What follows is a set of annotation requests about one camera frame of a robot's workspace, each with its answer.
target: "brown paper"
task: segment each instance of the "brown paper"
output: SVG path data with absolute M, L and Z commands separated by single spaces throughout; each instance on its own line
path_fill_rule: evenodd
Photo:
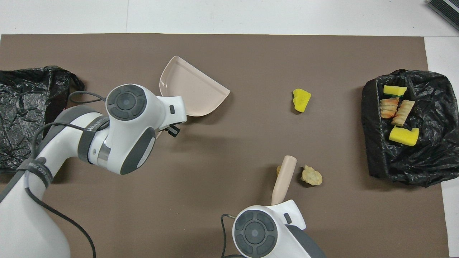
M 328 257 L 448 256 L 440 185 L 370 177 L 360 123 L 368 80 L 399 68 L 427 70 L 422 38 L 3 35 L 0 69 L 58 65 L 100 95 L 125 83 L 158 95 L 161 72 L 175 55 L 231 90 L 222 105 L 189 117 L 175 139 L 161 135 L 131 174 L 74 158 L 45 193 L 46 203 L 88 231 L 98 257 L 220 257 L 220 215 L 269 205 L 285 155 L 298 160 L 286 200 L 297 203 L 306 232 Z M 302 114 L 293 109 L 296 88 L 312 94 Z M 91 106 L 106 113 L 102 103 Z M 323 184 L 305 187 L 301 164 L 320 171 Z M 73 257 L 90 257 L 84 236 L 51 216 Z M 236 253 L 232 222 L 225 221 L 227 254 Z

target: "black velcro strap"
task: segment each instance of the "black velcro strap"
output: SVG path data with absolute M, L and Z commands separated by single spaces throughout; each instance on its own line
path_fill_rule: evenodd
M 53 181 L 53 175 L 51 174 L 49 168 L 33 158 L 24 160 L 17 170 L 28 170 L 37 175 L 43 181 L 46 188 L 48 188 Z
M 91 147 L 92 140 L 96 131 L 109 121 L 108 116 L 100 116 L 86 126 L 83 133 L 81 134 L 80 142 L 78 143 L 78 158 L 84 162 L 89 162 L 89 148 Z

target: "crumpled chip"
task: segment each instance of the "crumpled chip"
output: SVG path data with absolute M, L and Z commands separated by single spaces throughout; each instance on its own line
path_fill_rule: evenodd
M 304 165 L 304 170 L 301 173 L 301 180 L 310 185 L 320 185 L 322 183 L 322 175 L 308 165 Z

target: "black plastic bag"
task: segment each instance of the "black plastic bag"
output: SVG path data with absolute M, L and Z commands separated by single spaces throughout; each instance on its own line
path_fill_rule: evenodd
M 64 110 L 71 86 L 84 90 L 57 66 L 0 71 L 0 173 L 14 172 L 30 155 L 34 134 Z
M 415 146 L 389 140 L 392 119 L 381 118 L 384 85 L 407 87 L 400 98 L 416 101 L 404 128 L 419 128 Z M 431 186 L 459 176 L 459 116 L 448 78 L 427 71 L 397 70 L 373 79 L 362 92 L 362 125 L 369 174 L 407 185 Z

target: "white table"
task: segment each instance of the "white table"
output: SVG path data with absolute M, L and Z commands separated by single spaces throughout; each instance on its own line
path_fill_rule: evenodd
M 0 0 L 0 35 L 67 33 L 422 36 L 429 70 L 459 92 L 459 31 L 423 0 Z M 459 178 L 442 192 L 459 257 Z

